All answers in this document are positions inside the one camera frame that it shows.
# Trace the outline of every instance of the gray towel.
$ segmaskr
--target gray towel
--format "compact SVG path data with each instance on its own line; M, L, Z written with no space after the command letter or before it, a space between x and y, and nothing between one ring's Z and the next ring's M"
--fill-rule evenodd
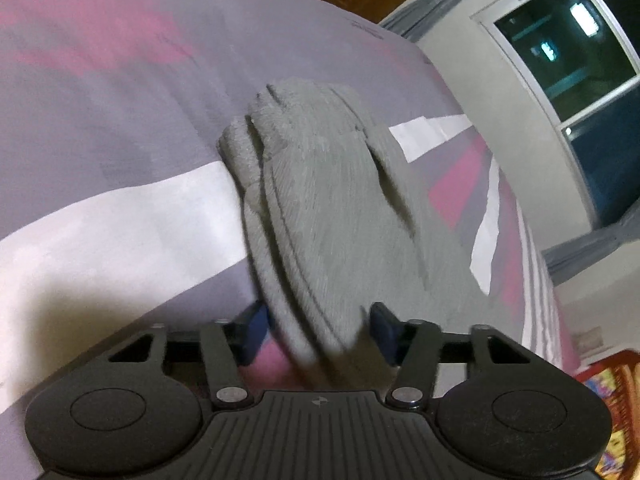
M462 332L490 319L468 258L353 90L298 79L269 85L219 148L241 187L276 328L313 386L388 384L391 370L366 332L375 301L400 319ZM466 316L475 309L483 315Z

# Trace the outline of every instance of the ribbed surface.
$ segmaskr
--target ribbed surface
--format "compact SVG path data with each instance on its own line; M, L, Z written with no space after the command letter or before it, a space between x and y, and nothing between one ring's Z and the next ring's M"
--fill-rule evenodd
M452 458L427 421L375 394L267 392L258 406L216 416L162 480L425 480L489 478Z

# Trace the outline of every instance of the wall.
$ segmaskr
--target wall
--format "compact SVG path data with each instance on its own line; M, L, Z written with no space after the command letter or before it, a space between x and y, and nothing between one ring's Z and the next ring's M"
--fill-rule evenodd
M572 332L601 327L606 353L640 349L640 242L620 247L556 293Z
M540 248L590 230L561 140L526 83L471 17L495 0L465 0L418 46L494 151Z

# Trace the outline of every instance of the screw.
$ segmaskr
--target screw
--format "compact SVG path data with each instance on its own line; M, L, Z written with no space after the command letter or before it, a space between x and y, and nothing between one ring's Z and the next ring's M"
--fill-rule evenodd
M402 388L393 390L391 396L398 402L402 402L408 406L415 406L422 398L422 392L417 388L403 386Z
M241 402L248 396L249 393L247 393L247 390L244 388L238 388L237 386L228 386L216 392L217 399L221 402L226 402L227 404Z

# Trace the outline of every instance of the purple bed sheet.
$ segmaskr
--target purple bed sheet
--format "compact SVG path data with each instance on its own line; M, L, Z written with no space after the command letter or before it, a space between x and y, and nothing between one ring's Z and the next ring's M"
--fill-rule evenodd
M318 0L0 0L0 65L2 478L40 473L22 420L43 384L144 326L192 328L258 298L215 144L290 76L347 84L397 126L482 290L524 345L574 370L507 180L399 36ZM275 340L245 375L303 386Z

